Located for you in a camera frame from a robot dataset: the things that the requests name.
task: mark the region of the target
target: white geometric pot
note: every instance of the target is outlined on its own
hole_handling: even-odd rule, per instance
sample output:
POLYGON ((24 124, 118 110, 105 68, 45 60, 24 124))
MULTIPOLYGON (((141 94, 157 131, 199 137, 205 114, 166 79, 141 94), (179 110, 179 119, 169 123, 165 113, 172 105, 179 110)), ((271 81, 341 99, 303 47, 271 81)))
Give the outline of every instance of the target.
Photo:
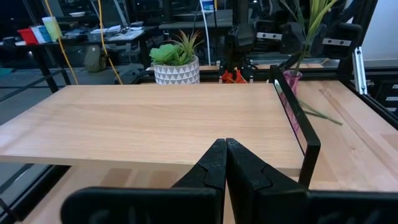
POLYGON ((199 59, 195 55, 193 57, 193 62, 188 65, 154 65, 156 83, 161 85, 199 84, 199 59))

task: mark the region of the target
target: desk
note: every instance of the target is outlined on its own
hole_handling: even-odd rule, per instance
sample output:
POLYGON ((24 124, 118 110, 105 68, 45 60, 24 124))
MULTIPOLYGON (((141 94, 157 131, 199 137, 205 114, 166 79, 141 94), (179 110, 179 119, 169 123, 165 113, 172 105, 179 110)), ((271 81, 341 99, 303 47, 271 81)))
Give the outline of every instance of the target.
POLYGON ((300 146, 265 83, 67 86, 0 126, 0 160, 189 170, 218 138, 300 172, 300 146))
MULTIPOLYGON (((149 38, 151 33, 156 30, 157 27, 151 26, 151 27, 144 27, 143 28, 143 33, 136 38, 132 40, 106 40, 105 44, 128 44, 134 41, 139 42, 139 47, 141 50, 141 59, 142 59, 142 64, 144 65, 144 68, 147 68, 150 66, 150 58, 149 58, 149 51, 146 45, 146 40, 149 38)), ((102 46, 101 41, 84 41, 84 42, 63 42, 64 47, 68 46, 88 46, 88 45, 100 45, 102 46)), ((0 42, 0 47, 6 48, 7 46, 4 46, 2 42, 0 42)), ((55 61, 58 63, 58 65, 62 69, 62 75, 65 79, 65 84, 70 85, 70 79, 68 77, 67 72, 64 70, 64 68, 67 68, 67 64, 64 62, 64 58, 60 53, 60 50, 58 50, 59 44, 58 43, 46 43, 46 44, 38 44, 38 45, 20 45, 18 44, 15 48, 12 47, 7 47, 9 50, 14 50, 14 49, 26 49, 30 50, 32 52, 32 55, 39 66, 42 75, 43 76, 49 76, 50 75, 50 70, 49 66, 46 65, 43 53, 45 52, 45 49, 49 49, 51 53, 53 54, 55 61)), ((52 93, 55 93, 58 91, 58 86, 55 83, 55 80, 50 77, 47 80, 47 84, 49 85, 52 93)))

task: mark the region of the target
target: black clamp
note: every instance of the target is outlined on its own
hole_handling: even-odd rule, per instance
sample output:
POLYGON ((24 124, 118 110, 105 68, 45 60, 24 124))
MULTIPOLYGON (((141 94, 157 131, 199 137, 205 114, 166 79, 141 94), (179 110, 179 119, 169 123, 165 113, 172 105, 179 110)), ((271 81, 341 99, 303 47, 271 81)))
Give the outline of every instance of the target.
POLYGON ((223 223, 225 181, 236 224, 396 223, 398 194, 312 191, 235 139, 218 139, 171 189, 92 187, 69 196, 63 224, 223 223))

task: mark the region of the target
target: red object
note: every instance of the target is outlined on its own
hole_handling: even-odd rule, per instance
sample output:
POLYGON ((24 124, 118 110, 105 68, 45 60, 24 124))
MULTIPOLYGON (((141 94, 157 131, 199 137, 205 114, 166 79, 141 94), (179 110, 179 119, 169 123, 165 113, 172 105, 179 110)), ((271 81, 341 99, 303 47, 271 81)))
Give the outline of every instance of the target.
POLYGON ((221 77, 225 83, 232 83, 232 73, 228 73, 228 71, 225 71, 224 75, 221 77))
POLYGON ((26 44, 39 44, 31 28, 21 29, 18 31, 26 44))
POLYGON ((247 81, 242 77, 241 71, 236 71, 236 83, 247 83, 247 81))

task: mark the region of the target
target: wooden board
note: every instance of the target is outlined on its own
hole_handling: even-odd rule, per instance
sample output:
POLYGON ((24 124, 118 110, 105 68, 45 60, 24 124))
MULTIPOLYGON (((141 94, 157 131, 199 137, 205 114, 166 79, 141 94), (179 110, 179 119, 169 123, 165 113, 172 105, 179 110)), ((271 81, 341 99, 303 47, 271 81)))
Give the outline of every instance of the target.
MULTIPOLYGON (((109 167, 71 167, 45 198, 33 209, 23 224, 61 224, 63 201, 85 187, 169 188, 183 172, 110 169, 109 167)), ((228 191, 225 197, 224 223, 234 223, 228 191)))
POLYGON ((189 170, 235 138, 287 175, 303 155, 271 84, 67 86, 0 126, 8 162, 189 170))
POLYGON ((308 116, 322 146, 311 189, 398 191, 398 132, 338 81, 299 82, 298 97, 343 123, 308 116))

